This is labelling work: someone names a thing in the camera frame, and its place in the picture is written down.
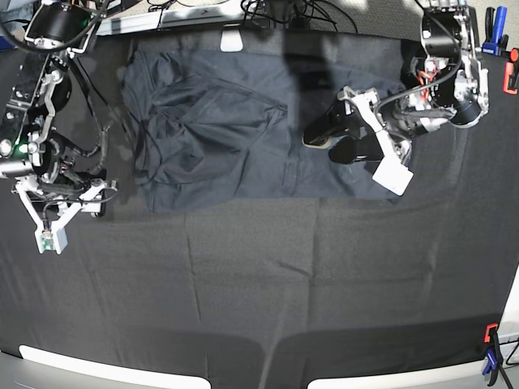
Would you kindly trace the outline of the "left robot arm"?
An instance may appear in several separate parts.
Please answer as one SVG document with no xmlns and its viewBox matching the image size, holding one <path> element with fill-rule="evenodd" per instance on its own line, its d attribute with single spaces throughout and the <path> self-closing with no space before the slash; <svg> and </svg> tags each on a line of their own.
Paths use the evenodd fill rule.
<svg viewBox="0 0 519 389">
<path fill-rule="evenodd" d="M 373 162 L 373 180 L 403 195 L 414 176 L 414 139 L 444 124 L 471 128 L 489 111 L 488 70 L 477 51 L 473 14 L 465 1 L 431 1 L 423 9 L 422 51 L 410 61 L 417 86 L 382 98 L 376 88 L 345 85 L 304 130 L 304 146 L 328 151 L 337 164 Z"/>
</svg>

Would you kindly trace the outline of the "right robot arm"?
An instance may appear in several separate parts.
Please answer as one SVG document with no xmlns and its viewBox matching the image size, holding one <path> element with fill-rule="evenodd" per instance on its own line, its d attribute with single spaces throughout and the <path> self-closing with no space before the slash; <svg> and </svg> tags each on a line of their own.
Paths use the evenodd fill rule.
<svg viewBox="0 0 519 389">
<path fill-rule="evenodd" d="M 106 180 L 109 126 L 93 112 L 92 83 L 75 60 L 92 45 L 108 8 L 107 1 L 42 1 L 23 40 L 1 28 L 8 43 L 27 53 L 1 116 L 1 177 L 14 180 L 12 191 L 36 225 L 40 253 L 61 254 L 68 244 L 67 224 L 80 212 L 103 216 L 107 191 L 117 189 Z M 74 82 L 97 131 L 90 149 L 54 125 Z"/>
</svg>

